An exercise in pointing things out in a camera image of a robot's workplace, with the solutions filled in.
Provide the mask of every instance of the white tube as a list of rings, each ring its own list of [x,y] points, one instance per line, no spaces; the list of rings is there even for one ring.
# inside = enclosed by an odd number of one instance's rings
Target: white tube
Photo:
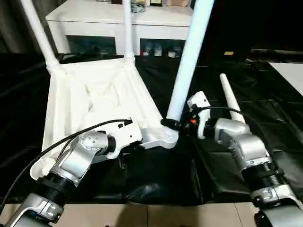
[[[123,0],[124,9],[124,35],[126,60],[134,58],[133,39],[132,39],[132,9],[130,0]]]
[[[232,91],[232,87],[228,82],[228,79],[226,77],[226,75],[224,73],[220,74],[220,80],[222,83],[222,87],[225,93],[225,97],[226,97],[226,101],[227,101],[227,105],[230,108],[236,109],[240,111],[240,107],[238,105],[238,102],[236,100],[236,97]],[[238,114],[235,112],[230,111],[232,119],[236,120],[236,121],[240,121],[245,123],[244,117],[242,114]]]
[[[181,118],[213,4],[214,0],[196,1],[166,118]]]
[[[58,60],[56,59],[51,45],[48,42],[46,37],[45,31],[41,25],[33,2],[31,0],[21,0],[22,6],[24,8],[25,14],[28,18],[28,21],[32,27],[32,30],[35,34],[35,37],[39,43],[41,51],[45,57],[46,64],[48,66],[54,66],[59,64]]]

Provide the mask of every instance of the silver robotic arm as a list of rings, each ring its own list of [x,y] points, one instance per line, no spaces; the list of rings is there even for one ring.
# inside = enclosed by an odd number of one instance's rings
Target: silver robotic arm
[[[211,119],[204,93],[198,92],[187,102],[191,116],[185,123],[163,119],[162,124],[200,139],[212,138],[228,148],[250,189],[258,227],[302,227],[303,205],[270,157],[263,141],[251,134],[250,127],[231,119]]]
[[[76,137],[49,174],[37,180],[39,189],[29,194],[5,227],[48,227],[51,226],[49,223],[57,223],[64,205],[91,164],[116,158],[122,148],[141,140],[140,129],[135,123],[110,135],[88,131]]]

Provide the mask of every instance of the curtain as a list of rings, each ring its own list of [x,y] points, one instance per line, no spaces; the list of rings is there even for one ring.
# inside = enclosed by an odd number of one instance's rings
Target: curtain
[[[45,16],[66,0],[33,0],[47,37],[56,51]],[[20,0],[0,0],[0,53],[41,52]]]

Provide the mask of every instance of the tile floor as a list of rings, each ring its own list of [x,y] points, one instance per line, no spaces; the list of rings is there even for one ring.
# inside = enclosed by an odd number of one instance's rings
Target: tile floor
[[[7,205],[6,223],[18,205]],[[71,204],[56,227],[255,227],[251,203],[206,204],[197,207]]]

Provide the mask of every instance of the black tablecloth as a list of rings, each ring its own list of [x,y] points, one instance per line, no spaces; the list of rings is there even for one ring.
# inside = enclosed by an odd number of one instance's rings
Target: black tablecloth
[[[49,74],[41,55],[2,55],[0,68],[0,171],[3,197],[18,172],[41,151]],[[93,61],[100,56],[58,55],[61,63]],[[178,59],[137,57],[137,69],[162,116],[166,115]],[[240,108],[258,120],[274,158],[296,194],[303,199],[303,98],[269,64],[220,62],[198,64],[189,96],[204,91],[211,105],[226,106],[219,75],[226,73]],[[230,118],[220,110],[214,117]],[[253,133],[262,138],[252,122]],[[36,185],[22,177],[10,202],[20,202]],[[134,151],[95,164],[71,202],[197,205],[248,201],[230,153],[210,140],[182,137],[173,150]]]

